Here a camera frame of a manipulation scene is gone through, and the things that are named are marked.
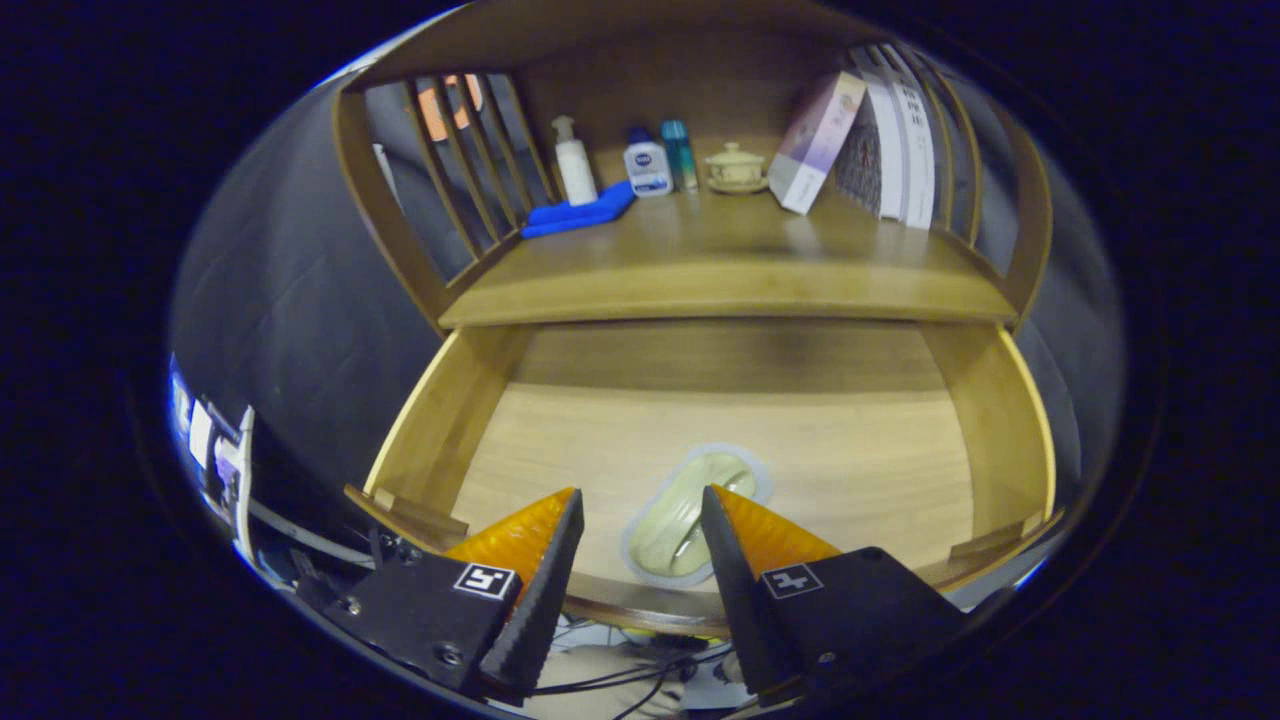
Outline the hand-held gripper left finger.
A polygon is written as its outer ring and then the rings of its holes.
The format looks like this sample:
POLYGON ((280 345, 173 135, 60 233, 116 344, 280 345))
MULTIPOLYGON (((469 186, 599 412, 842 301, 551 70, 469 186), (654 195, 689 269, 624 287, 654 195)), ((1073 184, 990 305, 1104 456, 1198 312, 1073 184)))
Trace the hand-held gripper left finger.
POLYGON ((585 527, 581 491, 559 489, 475 534, 404 496, 346 493, 404 547, 375 552, 356 583, 302 591, 294 606, 419 682, 471 700, 535 694, 585 527))

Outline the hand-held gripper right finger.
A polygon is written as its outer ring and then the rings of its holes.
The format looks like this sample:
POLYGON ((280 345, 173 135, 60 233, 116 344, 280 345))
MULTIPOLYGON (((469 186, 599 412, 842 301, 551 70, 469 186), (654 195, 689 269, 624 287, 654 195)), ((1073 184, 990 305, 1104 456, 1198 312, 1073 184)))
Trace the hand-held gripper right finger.
POLYGON ((940 656, 969 616, 887 551, 842 551, 721 486, 701 534, 748 689, 764 707, 831 706, 940 656))

